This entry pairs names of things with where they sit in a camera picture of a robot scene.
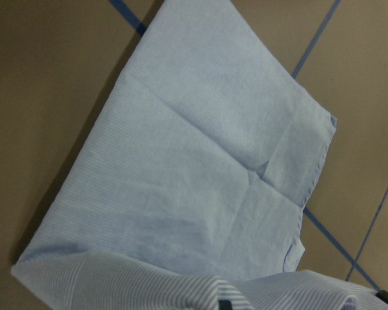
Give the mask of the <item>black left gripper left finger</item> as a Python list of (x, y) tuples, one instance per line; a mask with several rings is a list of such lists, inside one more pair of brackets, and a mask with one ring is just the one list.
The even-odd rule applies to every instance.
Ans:
[(230, 300), (219, 300), (219, 310), (232, 310), (232, 303)]

